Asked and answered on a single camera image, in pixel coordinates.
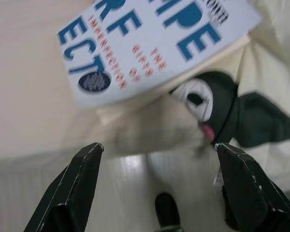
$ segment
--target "circular logo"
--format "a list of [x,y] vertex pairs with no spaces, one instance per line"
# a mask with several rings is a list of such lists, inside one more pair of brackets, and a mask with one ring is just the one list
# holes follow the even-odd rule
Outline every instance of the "circular logo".
[[92,93],[105,91],[111,84],[111,78],[103,72],[90,72],[78,81],[79,86]]

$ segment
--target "black shoe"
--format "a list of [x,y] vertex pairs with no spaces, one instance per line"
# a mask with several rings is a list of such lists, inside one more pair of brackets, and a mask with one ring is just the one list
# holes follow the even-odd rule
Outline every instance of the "black shoe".
[[161,227],[180,225],[176,202],[169,193],[161,193],[155,200],[156,213]]
[[222,196],[223,196],[224,205],[225,205],[225,221],[226,221],[226,224],[231,229],[233,229],[235,231],[240,231],[240,229],[238,227],[238,224],[237,224],[237,222],[235,220],[235,216],[234,216],[234,214],[233,214],[233,212],[231,210],[225,187],[222,187]]

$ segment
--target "book title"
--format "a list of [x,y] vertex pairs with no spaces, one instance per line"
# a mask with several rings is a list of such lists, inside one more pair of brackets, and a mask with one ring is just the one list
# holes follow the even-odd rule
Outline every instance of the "book title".
[[[151,4],[152,2],[158,0],[146,0],[146,1],[148,2],[148,4]],[[176,4],[178,4],[182,0],[161,0],[161,1],[162,5],[155,11],[157,17],[163,17],[165,12],[173,8]],[[207,6],[209,6],[211,2],[216,2],[216,0],[208,0]],[[103,22],[104,19],[112,13],[112,11],[117,11],[121,9],[122,7],[124,7],[125,3],[126,0],[101,0],[94,6],[94,8],[96,10],[102,10],[99,18],[101,22]],[[192,3],[189,3],[186,7],[180,9],[174,15],[164,19],[162,26],[165,29],[167,29],[171,25],[176,24],[176,26],[180,27],[181,29],[188,30],[200,22],[202,15],[203,15],[202,9],[195,1],[193,1]],[[220,16],[219,18],[220,22],[224,22],[227,19],[225,14],[223,14],[222,16],[223,17]],[[123,16],[121,18],[114,21],[112,24],[108,25],[106,28],[106,32],[107,34],[110,34],[115,30],[119,30],[121,32],[121,35],[125,37],[128,36],[130,33],[133,33],[133,31],[136,31],[139,28],[141,28],[141,26],[142,19],[139,17],[136,10],[133,9],[129,12],[123,13]],[[87,30],[88,28],[84,23],[83,18],[80,16],[58,33],[60,44],[61,45],[66,44],[68,36],[70,37],[70,40],[73,40],[78,36],[77,34],[78,32],[84,34]],[[213,44],[216,44],[221,40],[220,34],[212,26],[212,24],[208,22],[205,25],[202,25],[200,28],[196,30],[194,29],[194,31],[191,34],[189,34],[187,37],[181,39],[177,44],[175,44],[185,62],[188,62],[194,56],[193,52],[189,49],[188,46],[189,44],[194,44],[197,47],[199,53],[206,49],[207,44],[205,44],[205,42],[202,40],[202,36],[205,34],[210,38]],[[89,69],[96,69],[99,72],[103,72],[105,68],[101,56],[100,54],[99,55],[94,54],[97,46],[96,41],[93,38],[86,38],[83,41],[65,49],[63,53],[64,58],[66,60],[72,61],[74,57],[73,52],[84,46],[87,46],[88,52],[90,54],[93,54],[92,60],[90,61],[90,63],[84,64],[82,66],[70,68],[69,73],[70,74],[82,73]]]

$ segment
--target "black and white plush toy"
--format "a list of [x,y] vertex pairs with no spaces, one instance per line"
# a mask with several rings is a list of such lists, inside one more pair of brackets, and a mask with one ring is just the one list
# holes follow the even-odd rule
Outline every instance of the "black and white plush toy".
[[257,92],[238,96],[238,85],[222,72],[206,72],[171,95],[185,103],[213,144],[234,138],[241,147],[290,139],[290,118]]

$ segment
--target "book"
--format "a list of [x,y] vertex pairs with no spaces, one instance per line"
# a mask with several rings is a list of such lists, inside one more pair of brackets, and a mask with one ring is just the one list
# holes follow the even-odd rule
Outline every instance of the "book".
[[98,0],[58,39],[78,105],[105,107],[189,78],[260,20],[246,0]]

